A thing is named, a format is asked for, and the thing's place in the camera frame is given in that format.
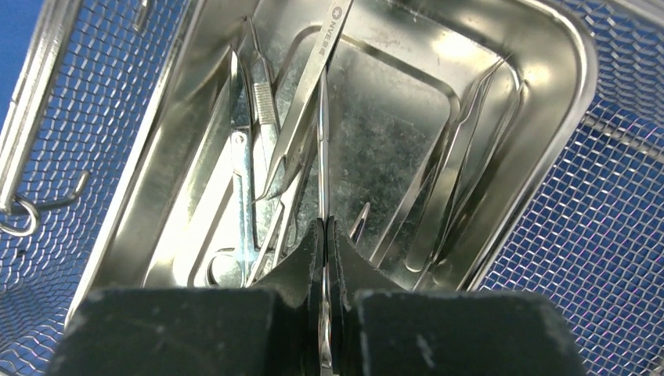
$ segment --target metal tray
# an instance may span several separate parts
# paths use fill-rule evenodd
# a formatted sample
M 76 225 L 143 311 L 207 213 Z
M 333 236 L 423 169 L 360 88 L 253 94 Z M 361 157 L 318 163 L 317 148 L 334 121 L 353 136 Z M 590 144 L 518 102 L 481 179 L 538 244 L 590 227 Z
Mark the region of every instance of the metal tray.
M 178 62 L 165 94 L 152 99 L 157 110 L 143 124 L 150 133 L 136 140 L 73 309 L 98 288 L 207 286 L 211 256 L 235 242 L 229 130 L 207 124 L 217 97 L 227 95 L 225 56 L 240 43 L 238 20 L 253 16 L 264 54 L 279 71 L 283 120 L 327 10 L 325 2 L 296 0 L 190 6 L 193 22 Z M 546 2 L 355 0 L 330 66 L 331 213 L 350 226 L 371 203 L 358 252 L 404 288 L 419 276 L 399 266 L 402 250 L 386 254 L 379 244 L 435 136 L 458 114 L 461 94 L 501 58 L 507 62 L 494 78 L 474 145 L 488 146 L 505 98 L 523 79 L 522 108 L 463 206 L 446 262 L 426 288 L 463 287 L 500 249 L 590 104 L 597 56 L 580 23 Z M 255 148 L 255 161 L 268 156 Z M 224 171 L 227 178 L 218 173 Z M 316 180 L 309 179 L 295 229 L 317 216 L 316 200 Z M 272 210 L 270 203 L 257 208 L 259 240 Z M 401 233 L 395 242 L 411 236 Z

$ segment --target forceps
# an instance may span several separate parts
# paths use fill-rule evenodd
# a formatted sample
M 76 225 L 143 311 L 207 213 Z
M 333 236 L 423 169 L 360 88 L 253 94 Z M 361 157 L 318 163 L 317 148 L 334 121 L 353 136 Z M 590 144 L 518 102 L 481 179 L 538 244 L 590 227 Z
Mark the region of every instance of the forceps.
M 298 87 L 295 89 L 293 101 L 290 104 L 280 136 L 270 158 L 265 187 L 257 201 L 268 196 L 270 186 L 276 177 L 277 169 L 282 160 L 285 160 L 286 171 L 277 192 L 285 191 L 285 188 L 292 183 L 292 179 L 297 175 L 294 171 L 299 168 L 296 161 L 298 155 L 304 152 L 302 141 L 309 126 L 305 121 L 305 109 L 316 89 L 321 72 L 325 69 L 336 49 L 352 3 L 353 0 L 333 0 L 327 10 L 316 43 L 302 72 Z
M 489 147 L 484 151 L 484 154 L 480 158 L 478 170 L 470 176 L 468 185 L 462 191 L 459 191 L 459 199 L 456 200 L 456 205 L 453 208 L 454 216 L 452 222 L 456 222 L 460 217 L 461 209 L 468 202 L 470 195 L 473 193 L 473 190 L 475 190 L 479 184 L 480 178 L 489 167 L 489 162 L 498 149 L 498 146 L 503 142 L 503 138 L 507 132 L 507 129 L 509 128 L 509 125 L 514 122 L 514 119 L 519 114 L 521 105 L 523 104 L 523 98 L 521 94 L 523 93 L 525 85 L 526 81 L 521 80 L 517 84 L 516 90 L 510 94 L 510 99 L 507 101 L 509 103 L 507 105 L 507 110 L 503 113 L 503 117 L 500 119 L 498 126 L 496 129 L 494 129 L 491 136 L 489 137 L 489 141 L 487 142 Z
M 464 101 L 460 112 L 460 120 L 453 124 L 447 151 L 436 168 L 437 177 L 429 193 L 429 202 L 424 209 L 420 225 L 406 256 L 406 268 L 410 271 L 420 272 L 431 255 L 431 243 L 433 241 L 441 242 L 447 235 L 450 216 L 456 203 L 460 177 L 466 165 L 479 116 L 491 87 L 493 75 L 504 61 L 505 59 L 501 59 L 495 62 L 471 85 L 469 98 Z M 434 239 L 431 238 L 433 233 L 436 234 Z M 438 257 L 439 253 L 440 249 L 435 250 L 434 259 Z
M 327 68 L 323 69 L 318 84 L 318 126 L 316 134 L 318 135 L 318 198 L 319 198 L 319 217 L 323 222 L 323 254 L 322 270 L 320 278 L 320 306 L 318 317 L 318 354 L 320 366 L 329 373 L 332 368 L 332 298 L 331 298 L 331 279 L 330 279 L 330 239 L 328 239 L 328 227 L 334 224 L 330 220 L 330 114 L 329 114 L 329 96 L 327 92 Z M 370 204 L 364 204 L 364 208 L 359 213 L 359 217 L 351 230 L 351 242 L 357 244 L 362 234 L 366 217 L 369 214 Z

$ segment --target wire mesh basket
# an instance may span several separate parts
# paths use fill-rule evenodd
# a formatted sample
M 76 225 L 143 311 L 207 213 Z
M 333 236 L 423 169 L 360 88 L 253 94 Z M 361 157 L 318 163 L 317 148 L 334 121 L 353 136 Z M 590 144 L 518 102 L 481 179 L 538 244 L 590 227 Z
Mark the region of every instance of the wire mesh basket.
M 593 373 L 657 374 L 664 356 L 664 11 L 645 0 L 562 4 L 596 39 L 597 96 L 472 287 L 550 297 Z M 75 10 L 73 28 L 52 62 L 17 191 L 37 204 L 58 201 L 81 173 L 91 174 L 81 199 L 45 211 L 34 234 L 0 233 L 0 374 L 48 366 L 187 12 L 186 0 L 67 6 Z M 40 25 L 49 21 L 43 16 Z M 0 219 L 30 225 L 24 217 Z

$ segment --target surgical instrument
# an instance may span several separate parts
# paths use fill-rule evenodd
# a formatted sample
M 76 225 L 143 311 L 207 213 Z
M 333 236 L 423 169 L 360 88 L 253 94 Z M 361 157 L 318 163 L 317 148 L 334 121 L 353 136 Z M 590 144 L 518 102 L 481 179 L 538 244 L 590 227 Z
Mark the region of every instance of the surgical instrument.
M 279 136 L 280 124 L 276 115 L 276 102 L 272 94 L 272 72 L 269 61 L 263 56 L 258 33 L 251 17 L 246 19 L 254 51 L 251 54 L 251 80 L 253 87 L 254 118 L 258 123 L 262 149 L 265 156 L 272 153 Z
M 485 150 L 484 154 L 482 155 L 482 158 L 478 163 L 479 168 L 473 171 L 473 174 L 469 178 L 468 183 L 462 185 L 461 187 L 463 190 L 459 192 L 458 195 L 459 200 L 456 201 L 456 205 L 454 206 L 452 222 L 456 222 L 458 220 L 461 213 L 461 209 L 470 199 L 470 195 L 473 193 L 473 190 L 475 190 L 475 188 L 479 184 L 480 178 L 482 177 L 487 167 L 489 166 L 489 162 L 491 161 L 491 158 L 498 149 L 498 146 L 502 143 L 502 140 L 505 136 L 505 133 L 509 129 L 510 124 L 512 124 L 514 122 L 514 119 L 517 117 L 519 110 L 521 109 L 521 105 L 523 103 L 523 97 L 521 93 L 523 92 L 524 87 L 525 87 L 525 80 L 521 80 L 519 83 L 517 83 L 516 90 L 514 90 L 510 94 L 510 98 L 508 100 L 509 104 L 507 105 L 507 109 L 503 113 L 503 116 L 500 119 L 500 122 L 498 123 L 498 127 L 493 130 L 491 136 L 489 137 L 489 141 L 487 142 L 489 144 L 489 147 Z
M 318 198 L 319 216 L 323 220 L 323 228 L 327 235 L 330 218 L 330 165 L 328 153 L 330 146 L 330 114 L 329 96 L 327 94 L 327 68 L 320 74 L 318 84 Z M 330 260 L 327 250 L 327 240 L 323 243 L 323 270 L 321 276 L 320 316 L 318 326 L 318 346 L 320 365 L 323 369 L 332 368 L 331 325 L 332 313 L 330 302 Z
M 468 151 L 475 134 L 486 95 L 493 82 L 493 75 L 505 59 L 498 60 L 471 85 L 469 99 L 464 101 L 460 120 L 453 123 L 447 147 L 436 168 L 436 180 L 428 196 L 428 203 L 420 220 L 420 226 L 406 255 L 406 268 L 412 272 L 422 271 L 426 260 L 437 258 L 442 240 L 447 235 L 449 217 L 454 208 L 456 192 L 459 189 L 461 172 L 467 162 Z
M 27 59 L 20 72 L 21 79 L 14 89 L 4 123 L 0 126 L 0 212 L 14 215 L 13 209 L 21 208 L 20 213 L 30 217 L 27 227 L 22 229 L 0 222 L 0 232 L 16 237 L 30 236 L 37 231 L 41 225 L 41 218 L 35 214 L 40 211 L 38 206 L 52 208 L 62 203 L 73 203 L 81 196 L 82 190 L 78 189 L 81 182 L 84 182 L 84 186 L 88 181 L 89 172 L 81 172 L 72 193 L 56 199 L 54 203 L 35 204 L 17 192 L 23 171 L 31 159 L 49 93 L 55 85 L 54 77 L 59 72 L 59 61 L 67 51 L 66 41 L 71 29 L 62 25 L 73 24 L 76 20 L 78 12 L 75 7 L 74 2 L 45 4 L 44 18 L 40 17 L 40 26 L 35 30 L 35 36 L 41 36 L 33 38 L 30 43 Z
M 150 14 L 150 8 L 152 8 L 151 0 L 140 0 L 139 10 L 136 12 L 134 24 L 132 25 L 135 31 L 143 31 L 147 17 Z
M 371 210 L 371 203 L 367 201 L 364 203 L 364 206 L 362 207 L 362 210 L 359 212 L 359 215 L 357 216 L 357 219 L 355 220 L 355 223 L 353 223 L 353 226 L 351 227 L 351 242 L 354 245 L 357 245 L 359 242 L 359 238 L 362 237 L 362 233 L 364 232 L 364 227 L 366 226 L 366 218 L 369 216 L 369 210 Z
M 83 189 L 88 185 L 89 179 L 90 179 L 90 172 L 83 171 L 78 176 L 78 179 L 72 191 L 69 192 L 65 197 L 59 198 L 54 201 L 34 204 L 34 207 L 37 209 L 38 212 L 50 212 L 52 210 L 66 208 L 67 206 L 74 204 L 78 200 L 78 198 L 83 194 Z M 26 215 L 28 213 L 29 211 L 21 204 L 14 205 L 12 208 L 12 214 L 14 215 Z
M 454 136 L 458 130 L 458 125 L 468 121 L 475 107 L 473 103 L 477 102 L 478 97 L 482 96 L 485 91 L 483 90 L 485 89 L 485 85 L 482 85 L 482 83 L 493 76 L 493 73 L 500 67 L 503 61 L 504 59 L 491 65 L 471 83 L 467 95 L 462 99 L 459 114 L 449 124 L 446 124 L 442 131 L 437 135 L 434 145 L 428 152 L 426 163 L 422 164 L 417 170 L 417 174 L 408 188 L 406 196 L 399 204 L 399 210 L 392 218 L 392 225 L 385 230 L 385 233 L 382 235 L 382 242 L 376 247 L 371 255 L 370 260 L 375 266 L 381 266 L 382 269 L 386 267 L 390 269 L 392 267 L 399 268 L 401 266 L 389 266 L 383 265 L 383 263 L 397 262 L 398 264 L 403 264 L 403 257 L 401 256 L 405 253 L 401 250 L 403 244 L 398 244 L 395 242 L 395 239 L 404 231 L 403 227 L 406 224 L 406 220 L 408 223 L 422 223 L 423 214 L 418 215 L 416 210 L 423 211 L 426 207 L 431 206 L 430 199 L 433 196 L 435 184 L 441 182 L 439 175 L 445 167 L 450 149 L 454 144 Z M 430 250 L 431 247 L 423 249 L 422 252 Z
M 308 134 L 305 136 L 305 142 L 308 145 L 313 143 L 313 130 L 309 127 Z M 260 276 L 261 271 L 265 268 L 267 260 L 265 259 L 269 246 L 272 244 L 276 236 L 276 244 L 274 246 L 272 266 L 267 270 L 270 271 L 276 268 L 280 261 L 283 252 L 286 249 L 286 239 L 290 233 L 291 220 L 294 217 L 298 198 L 301 197 L 305 188 L 305 174 L 309 173 L 309 169 L 313 164 L 315 154 L 312 152 L 313 147 L 309 147 L 305 154 L 303 154 L 302 168 L 295 176 L 293 183 L 288 187 L 279 197 L 279 204 L 272 214 L 272 219 L 268 228 L 268 233 L 263 241 L 258 259 L 254 264 L 251 275 L 247 280 L 248 285 L 253 284 Z
M 292 182 L 290 179 L 293 179 L 296 175 L 292 170 L 298 168 L 295 161 L 298 159 L 297 154 L 301 153 L 302 141 L 309 125 L 305 121 L 305 109 L 320 79 L 321 72 L 334 54 L 352 3 L 353 0 L 333 0 L 330 4 L 312 53 L 300 77 L 298 87 L 295 89 L 293 101 L 286 114 L 280 136 L 270 158 L 265 187 L 258 200 L 268 196 L 270 186 L 276 177 L 278 166 L 282 160 L 285 160 L 286 173 L 278 191 L 282 191 L 284 187 L 289 186 Z
M 254 247 L 254 176 L 252 172 L 251 105 L 246 77 L 235 51 L 231 52 L 231 114 L 230 147 L 233 161 L 233 190 L 238 206 L 239 239 L 234 251 L 235 259 L 242 266 L 241 278 L 246 280 L 258 257 Z

